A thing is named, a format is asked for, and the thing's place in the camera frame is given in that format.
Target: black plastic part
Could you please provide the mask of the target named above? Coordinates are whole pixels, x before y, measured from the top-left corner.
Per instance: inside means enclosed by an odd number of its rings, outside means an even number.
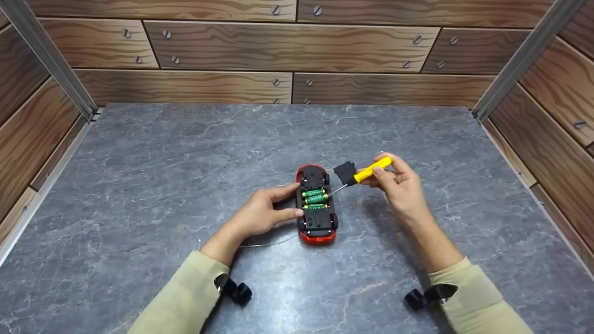
[[[421,311],[428,304],[425,296],[423,296],[423,294],[421,294],[418,289],[414,289],[413,291],[407,293],[405,296],[405,301],[407,304],[409,304],[413,311]]]
[[[357,169],[355,168],[355,164],[350,161],[334,167],[334,173],[338,176],[343,185],[346,184],[350,187],[351,185],[357,184],[354,177],[357,173]]]
[[[453,297],[456,291],[458,287],[455,285],[436,284],[431,285],[424,294],[421,294],[418,289],[410,291],[406,294],[405,301],[413,311],[420,311],[430,303]]]
[[[309,190],[323,188],[326,194],[332,192],[330,176],[326,170],[317,165],[306,165],[299,169],[299,182],[301,186],[295,194],[296,207],[303,207],[301,193]],[[338,218],[334,210],[334,200],[328,199],[328,208],[318,210],[304,210],[303,217],[297,219],[297,229],[308,237],[327,237],[338,228]]]
[[[247,304],[252,297],[252,291],[245,283],[237,285],[231,277],[225,273],[214,279],[214,285],[221,293],[225,293],[231,297],[231,300],[241,306]]]

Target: wrist strap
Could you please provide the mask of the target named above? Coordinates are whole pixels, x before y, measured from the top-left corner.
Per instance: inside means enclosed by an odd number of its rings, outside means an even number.
[[[421,294],[417,289],[410,291],[406,294],[405,301],[413,311],[420,311],[435,301],[445,303],[449,298],[453,297],[456,291],[458,291],[458,287],[455,285],[435,284],[431,285],[424,294]]]
[[[219,293],[225,293],[231,297],[231,300],[241,306],[247,304],[252,297],[252,291],[245,283],[237,285],[237,283],[225,273],[222,273],[214,279],[214,285]]]

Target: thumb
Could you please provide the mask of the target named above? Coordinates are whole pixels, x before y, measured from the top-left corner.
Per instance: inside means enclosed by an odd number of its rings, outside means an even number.
[[[301,209],[282,209],[282,210],[275,210],[272,215],[272,219],[274,220],[274,224],[286,222],[287,220],[295,219],[297,217],[303,216],[303,210]]]
[[[396,184],[396,181],[394,181],[390,173],[386,172],[386,170],[383,168],[374,167],[373,174],[375,175],[375,178],[380,183],[381,187],[384,189],[388,197],[397,195],[400,189],[398,189],[398,185]]]

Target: battery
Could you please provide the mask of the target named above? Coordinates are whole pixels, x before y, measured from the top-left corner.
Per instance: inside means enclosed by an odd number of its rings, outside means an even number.
[[[316,195],[305,199],[305,204],[323,204],[328,200],[328,195]]]
[[[305,210],[321,210],[321,209],[327,209],[328,205],[327,204],[306,204],[303,206],[303,208]]]
[[[316,195],[323,195],[326,193],[325,189],[316,189],[316,190],[309,190],[309,191],[304,191],[303,193],[301,193],[301,197],[303,198],[307,198],[307,197],[312,197],[312,196],[316,196]]]

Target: toy car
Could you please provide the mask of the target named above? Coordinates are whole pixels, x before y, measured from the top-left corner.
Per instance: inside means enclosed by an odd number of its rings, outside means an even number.
[[[297,170],[296,181],[301,184],[295,193],[295,203],[304,210],[297,219],[301,240],[307,244],[328,244],[336,237],[338,218],[334,200],[328,194],[330,177],[322,166],[304,165]]]

